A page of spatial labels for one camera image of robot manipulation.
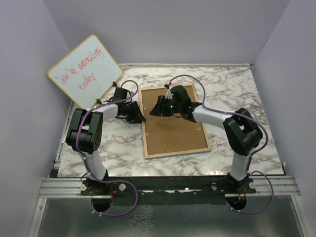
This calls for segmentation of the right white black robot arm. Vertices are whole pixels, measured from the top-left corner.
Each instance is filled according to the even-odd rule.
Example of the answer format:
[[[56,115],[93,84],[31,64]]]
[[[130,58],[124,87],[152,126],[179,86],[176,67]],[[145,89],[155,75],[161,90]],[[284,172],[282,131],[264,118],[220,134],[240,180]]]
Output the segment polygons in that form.
[[[202,103],[193,102],[186,89],[175,86],[160,95],[157,103],[150,111],[156,117],[171,117],[179,114],[191,122],[209,124],[225,131],[229,145],[234,151],[233,162],[228,173],[227,188],[238,193],[245,186],[244,180],[249,176],[251,153],[258,147],[263,133],[248,110],[220,111],[208,109]]]

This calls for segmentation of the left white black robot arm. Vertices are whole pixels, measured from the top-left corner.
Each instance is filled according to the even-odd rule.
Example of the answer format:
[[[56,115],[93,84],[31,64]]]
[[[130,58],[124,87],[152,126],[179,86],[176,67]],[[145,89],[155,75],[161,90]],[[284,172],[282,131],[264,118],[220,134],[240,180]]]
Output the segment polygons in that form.
[[[117,87],[108,101],[90,110],[77,108],[73,112],[66,143],[83,160],[87,179],[93,180],[92,189],[99,195],[109,189],[108,171],[99,155],[103,123],[109,119],[124,119],[130,124],[145,122],[138,103],[132,100],[134,95],[125,88]]]

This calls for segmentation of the small whiteboard with red writing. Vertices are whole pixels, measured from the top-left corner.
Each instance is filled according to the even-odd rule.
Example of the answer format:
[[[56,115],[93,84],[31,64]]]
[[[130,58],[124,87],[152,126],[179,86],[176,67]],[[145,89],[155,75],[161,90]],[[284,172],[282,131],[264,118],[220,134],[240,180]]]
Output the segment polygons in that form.
[[[90,35],[48,72],[48,77],[79,107],[93,107],[122,69],[96,35]]]

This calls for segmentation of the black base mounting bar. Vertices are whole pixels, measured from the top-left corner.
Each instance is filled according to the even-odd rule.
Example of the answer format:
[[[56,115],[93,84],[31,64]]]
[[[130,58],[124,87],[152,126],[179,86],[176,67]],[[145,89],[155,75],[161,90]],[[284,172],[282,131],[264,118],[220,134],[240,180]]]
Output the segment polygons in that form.
[[[109,183],[83,181],[80,195],[116,206],[138,205],[224,205],[227,197],[256,192],[254,181],[235,182],[219,176],[109,177]]]

